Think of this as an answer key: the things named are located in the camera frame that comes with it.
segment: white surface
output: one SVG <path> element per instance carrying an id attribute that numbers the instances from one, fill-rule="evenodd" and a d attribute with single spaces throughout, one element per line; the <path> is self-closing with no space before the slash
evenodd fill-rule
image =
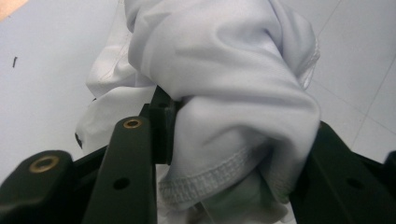
<path id="1" fill-rule="evenodd" d="M 353 150 L 382 161 L 396 149 L 396 2 L 284 1 L 319 35 L 322 57 L 308 91 L 323 118 Z M 92 99 L 85 77 L 116 4 L 35 0 L 0 22 L 0 182 L 40 150 L 81 156 L 74 130 Z"/>
<path id="2" fill-rule="evenodd" d="M 39 151 L 82 156 L 74 133 L 93 99 L 85 79 L 116 6 L 35 0 L 0 23 L 0 182 Z"/>

